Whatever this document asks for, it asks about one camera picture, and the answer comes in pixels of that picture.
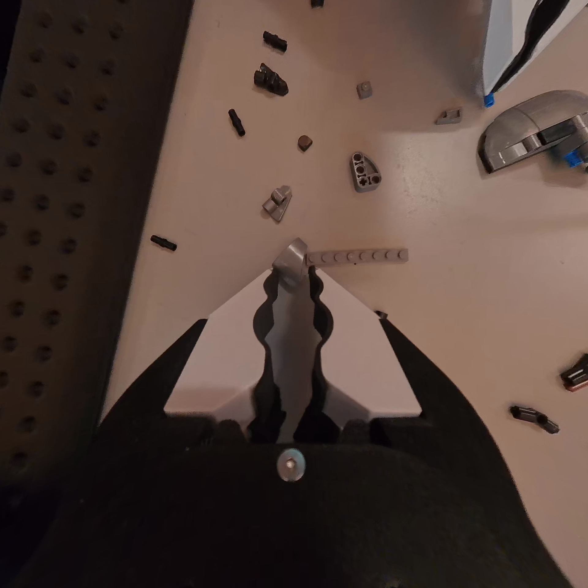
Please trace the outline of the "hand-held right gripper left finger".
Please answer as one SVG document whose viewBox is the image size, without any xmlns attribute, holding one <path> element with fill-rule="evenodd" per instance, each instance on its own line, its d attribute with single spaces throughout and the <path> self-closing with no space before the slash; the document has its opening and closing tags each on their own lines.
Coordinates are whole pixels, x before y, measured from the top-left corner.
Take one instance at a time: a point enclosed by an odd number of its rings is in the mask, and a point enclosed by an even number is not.
<svg viewBox="0 0 588 588">
<path fill-rule="evenodd" d="M 267 270 L 210 315 L 166 402 L 167 416 L 233 420 L 254 442 L 277 440 L 281 393 L 267 337 L 278 289 L 278 272 Z"/>
</svg>

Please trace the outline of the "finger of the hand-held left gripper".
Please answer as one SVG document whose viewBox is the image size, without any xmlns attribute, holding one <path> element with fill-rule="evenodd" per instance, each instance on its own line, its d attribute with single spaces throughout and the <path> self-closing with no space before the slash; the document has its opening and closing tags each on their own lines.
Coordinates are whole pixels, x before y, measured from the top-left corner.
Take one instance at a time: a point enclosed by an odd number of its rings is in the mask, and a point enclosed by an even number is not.
<svg viewBox="0 0 588 588">
<path fill-rule="evenodd" d="M 533 61 L 586 7 L 587 1 L 541 1 L 529 21 L 525 45 L 517 62 L 522 69 Z"/>
<path fill-rule="evenodd" d="M 482 52 L 482 90 L 500 91 L 522 69 L 517 59 L 525 45 L 527 28 L 541 1 L 489 1 L 489 18 Z"/>
</svg>

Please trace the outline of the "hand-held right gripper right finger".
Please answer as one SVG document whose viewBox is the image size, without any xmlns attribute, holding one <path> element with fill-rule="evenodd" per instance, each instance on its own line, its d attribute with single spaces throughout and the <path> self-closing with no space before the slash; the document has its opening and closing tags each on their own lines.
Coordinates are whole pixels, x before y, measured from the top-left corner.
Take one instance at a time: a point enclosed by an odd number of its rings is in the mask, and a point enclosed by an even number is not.
<svg viewBox="0 0 588 588">
<path fill-rule="evenodd" d="M 352 420 L 420 417 L 422 407 L 379 316 L 320 269 L 308 270 L 319 334 L 307 436 L 338 437 Z"/>
</svg>

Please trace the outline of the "dark grey curved lego panel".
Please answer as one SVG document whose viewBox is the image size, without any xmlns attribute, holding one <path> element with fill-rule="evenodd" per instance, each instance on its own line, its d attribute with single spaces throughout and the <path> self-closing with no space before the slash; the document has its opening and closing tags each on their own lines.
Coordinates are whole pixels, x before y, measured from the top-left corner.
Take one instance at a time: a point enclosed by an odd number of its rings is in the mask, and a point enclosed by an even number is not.
<svg viewBox="0 0 588 588">
<path fill-rule="evenodd" d="M 587 141 L 587 95 L 553 90 L 506 109 L 482 133 L 478 155 L 487 173 L 550 152 L 563 161 Z"/>
</svg>

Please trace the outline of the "grey holed lego beam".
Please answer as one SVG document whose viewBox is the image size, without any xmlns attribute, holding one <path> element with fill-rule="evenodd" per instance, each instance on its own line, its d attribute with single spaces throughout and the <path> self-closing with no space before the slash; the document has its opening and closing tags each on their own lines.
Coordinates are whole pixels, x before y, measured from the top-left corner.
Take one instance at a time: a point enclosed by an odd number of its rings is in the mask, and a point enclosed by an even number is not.
<svg viewBox="0 0 588 588">
<path fill-rule="evenodd" d="M 349 165 L 353 185 L 358 194 L 374 191 L 381 185 L 382 176 L 378 166 L 363 152 L 354 152 Z"/>
</svg>

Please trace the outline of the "long grey lego plate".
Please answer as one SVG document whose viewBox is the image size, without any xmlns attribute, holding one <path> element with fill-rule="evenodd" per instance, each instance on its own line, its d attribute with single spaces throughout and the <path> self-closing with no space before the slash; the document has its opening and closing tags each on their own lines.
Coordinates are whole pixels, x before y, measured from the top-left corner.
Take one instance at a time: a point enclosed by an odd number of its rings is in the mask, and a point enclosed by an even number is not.
<svg viewBox="0 0 588 588">
<path fill-rule="evenodd" d="M 343 265 L 364 265 L 369 263 L 406 263 L 409 260 L 407 248 L 345 249 L 338 251 L 314 251 L 305 254 L 307 267 L 330 267 Z"/>
</svg>

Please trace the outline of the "black lego connector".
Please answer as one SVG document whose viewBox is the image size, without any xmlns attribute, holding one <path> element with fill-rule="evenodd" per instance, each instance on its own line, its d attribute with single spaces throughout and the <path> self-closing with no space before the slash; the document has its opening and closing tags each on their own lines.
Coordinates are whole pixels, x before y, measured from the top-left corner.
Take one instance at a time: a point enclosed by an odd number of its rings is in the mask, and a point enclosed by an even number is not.
<svg viewBox="0 0 588 588">
<path fill-rule="evenodd" d="M 556 435 L 560 432 L 560 427 L 557 423 L 534 408 L 511 405 L 509 412 L 514 419 L 532 423 L 551 435 Z"/>
</svg>

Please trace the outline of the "black red lego piece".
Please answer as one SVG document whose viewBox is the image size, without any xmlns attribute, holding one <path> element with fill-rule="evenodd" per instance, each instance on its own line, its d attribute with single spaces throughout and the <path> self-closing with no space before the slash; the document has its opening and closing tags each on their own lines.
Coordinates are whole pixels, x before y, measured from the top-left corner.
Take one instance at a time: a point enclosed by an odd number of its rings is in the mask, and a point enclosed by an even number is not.
<svg viewBox="0 0 588 588">
<path fill-rule="evenodd" d="M 560 380 L 568 392 L 577 392 L 587 387 L 587 353 L 584 353 L 575 364 L 560 373 Z"/>
</svg>

